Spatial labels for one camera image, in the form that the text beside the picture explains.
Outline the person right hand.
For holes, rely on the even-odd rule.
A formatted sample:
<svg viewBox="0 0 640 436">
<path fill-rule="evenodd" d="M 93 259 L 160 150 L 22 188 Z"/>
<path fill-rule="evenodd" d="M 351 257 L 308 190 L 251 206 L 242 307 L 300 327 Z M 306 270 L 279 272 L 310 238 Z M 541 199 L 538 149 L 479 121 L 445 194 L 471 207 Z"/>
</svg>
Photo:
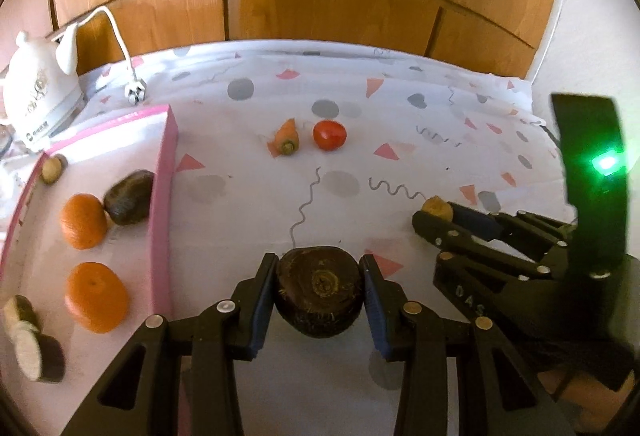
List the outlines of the person right hand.
<svg viewBox="0 0 640 436">
<path fill-rule="evenodd" d="M 610 390 L 585 371 L 555 368 L 537 374 L 576 433 L 603 434 L 639 384 L 631 371 L 619 390 Z"/>
</svg>

